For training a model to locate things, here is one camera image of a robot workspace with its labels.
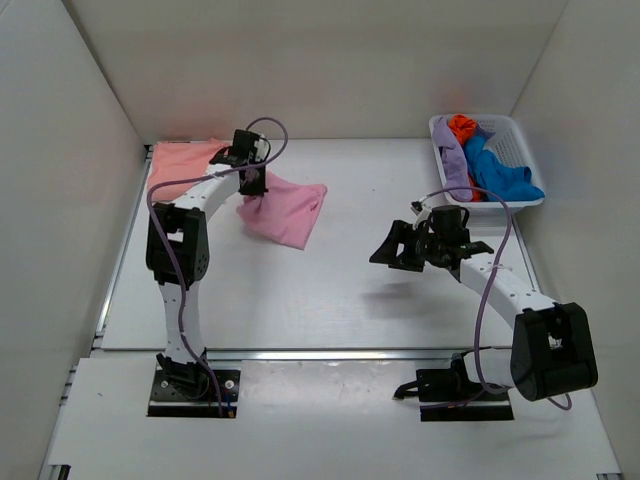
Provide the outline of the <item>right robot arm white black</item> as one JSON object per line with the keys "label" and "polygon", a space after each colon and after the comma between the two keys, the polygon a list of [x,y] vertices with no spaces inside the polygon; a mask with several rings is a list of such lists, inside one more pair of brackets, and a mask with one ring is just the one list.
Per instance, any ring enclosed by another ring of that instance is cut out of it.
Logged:
{"label": "right robot arm white black", "polygon": [[483,347],[482,326],[474,327],[471,350],[453,355],[448,369],[433,380],[419,378],[396,390],[395,398],[416,395],[424,387],[449,387],[455,403],[477,394],[517,390],[529,401],[552,400],[594,387],[599,379],[586,311],[560,303],[528,286],[498,252],[474,241],[467,227],[470,213],[456,205],[413,205],[415,222],[396,220],[372,264],[422,272],[446,270],[458,283],[480,295],[479,309],[492,308],[512,331],[508,348]]}

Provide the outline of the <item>pink t shirt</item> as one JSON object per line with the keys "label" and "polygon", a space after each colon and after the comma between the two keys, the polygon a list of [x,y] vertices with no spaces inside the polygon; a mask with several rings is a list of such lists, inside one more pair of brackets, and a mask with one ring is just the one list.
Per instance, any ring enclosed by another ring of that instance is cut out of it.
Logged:
{"label": "pink t shirt", "polygon": [[236,212],[248,230],[277,244],[304,250],[322,209],[328,188],[301,185],[268,172],[268,191],[246,196]]}

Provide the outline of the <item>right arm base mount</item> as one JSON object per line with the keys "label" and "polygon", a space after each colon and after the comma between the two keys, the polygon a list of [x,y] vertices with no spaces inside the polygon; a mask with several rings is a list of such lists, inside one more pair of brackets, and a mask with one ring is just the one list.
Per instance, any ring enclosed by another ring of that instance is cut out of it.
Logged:
{"label": "right arm base mount", "polygon": [[432,360],[418,368],[415,379],[396,388],[393,399],[417,399],[421,422],[503,422],[514,414],[507,393],[493,394],[467,374],[464,353],[454,353],[446,366]]}

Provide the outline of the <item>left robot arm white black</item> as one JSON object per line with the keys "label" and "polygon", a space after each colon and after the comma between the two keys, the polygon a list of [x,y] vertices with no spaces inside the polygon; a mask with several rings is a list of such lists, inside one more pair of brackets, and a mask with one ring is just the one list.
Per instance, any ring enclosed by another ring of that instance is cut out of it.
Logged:
{"label": "left robot arm white black", "polygon": [[157,356],[162,370],[188,398],[208,389],[199,293],[210,263],[208,223],[237,193],[266,192],[271,142],[238,129],[229,144],[159,143],[147,184],[149,227],[145,262],[157,283],[165,313],[166,347]]}

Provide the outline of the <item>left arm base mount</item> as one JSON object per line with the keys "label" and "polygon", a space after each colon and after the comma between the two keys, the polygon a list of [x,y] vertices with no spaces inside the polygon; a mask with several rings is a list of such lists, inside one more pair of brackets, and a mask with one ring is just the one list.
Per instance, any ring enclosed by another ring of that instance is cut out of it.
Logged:
{"label": "left arm base mount", "polygon": [[157,418],[237,417],[241,371],[214,369],[216,383],[198,363],[179,364],[156,356],[147,416]]}

